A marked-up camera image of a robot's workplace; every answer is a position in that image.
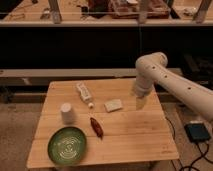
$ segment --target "small white block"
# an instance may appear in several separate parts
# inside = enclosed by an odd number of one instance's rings
[[[112,112],[123,108],[122,102],[120,99],[113,99],[104,103],[107,112]]]

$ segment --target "sausage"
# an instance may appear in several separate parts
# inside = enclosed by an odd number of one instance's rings
[[[95,131],[96,135],[99,137],[99,138],[103,138],[103,135],[104,135],[104,132],[103,132],[103,129],[101,128],[101,125],[98,123],[98,121],[94,118],[90,118],[90,123],[91,123],[91,126],[93,128],[93,130]]]

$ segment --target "wire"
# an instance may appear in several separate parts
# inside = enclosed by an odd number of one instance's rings
[[[175,136],[176,136],[175,127],[174,127],[173,123],[169,120],[168,117],[166,117],[166,120],[169,122],[169,124],[172,127],[172,130],[173,130],[173,135],[172,136],[173,136],[173,139],[175,140]]]
[[[169,124],[170,124],[170,125],[171,125],[171,127],[172,127],[172,131],[173,131],[173,135],[172,135],[172,137],[173,137],[173,139],[175,140],[175,137],[176,137],[176,131],[175,131],[174,124],[172,123],[172,121],[171,121],[171,120],[169,120],[169,118],[168,118],[168,117],[166,117],[166,120],[169,122]],[[182,168],[182,167],[183,167],[183,164],[182,164],[182,162],[180,161],[180,159],[177,159],[177,161],[179,162],[179,164],[180,164],[180,166],[181,166],[181,168]],[[171,163],[172,163],[172,166],[173,166],[173,168],[175,169],[175,171],[177,171],[177,168],[175,167],[175,164],[174,164],[173,160],[171,160]]]
[[[171,160],[171,163],[172,163],[172,166],[175,169],[175,171],[177,171],[177,168],[175,167],[175,164],[174,164],[173,160]]]
[[[208,144],[208,143],[205,143],[205,144],[206,144],[207,149],[208,149],[208,151],[209,151],[209,144]],[[196,145],[197,145],[198,150],[200,151],[200,154],[203,154],[203,152],[202,152],[202,150],[201,150],[199,144],[196,144]],[[210,159],[208,159],[206,156],[204,156],[203,158],[204,158],[207,162],[209,162],[210,164],[213,164],[213,161],[210,160]]]
[[[189,166],[184,166],[181,167],[179,171],[184,171],[184,169],[189,169],[189,171],[191,171],[191,169],[194,169],[196,171],[199,171],[199,169],[197,169],[196,167],[193,167],[193,165],[200,159],[204,158],[205,155],[208,153],[209,151],[209,144],[207,144],[207,149],[204,153],[201,153],[201,156],[199,156],[198,158],[196,158],[194,161],[192,161],[192,163]]]
[[[189,169],[189,171],[191,171],[191,169],[194,169],[196,171],[200,171],[199,169],[197,169],[196,167],[193,167],[193,166],[184,166],[184,167],[181,167],[179,171],[184,171],[185,169]]]

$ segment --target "green bowl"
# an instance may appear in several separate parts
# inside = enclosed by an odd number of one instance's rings
[[[49,158],[59,166],[77,164],[86,151],[86,136],[76,127],[58,130],[48,144]]]

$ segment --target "wooden table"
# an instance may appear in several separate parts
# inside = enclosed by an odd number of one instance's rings
[[[145,100],[137,99],[131,91],[133,81],[83,81],[94,97],[95,108],[92,110],[80,100],[75,88],[77,81],[52,82],[27,167],[56,167],[48,157],[47,145],[50,137],[65,126],[60,115],[60,106],[64,102],[71,103],[77,114],[72,126],[82,129],[87,137],[87,152],[79,166],[177,159],[176,145],[155,90]],[[121,99],[123,109],[106,113],[104,103],[117,98]],[[92,130],[90,117],[96,118],[103,127],[103,140]]]

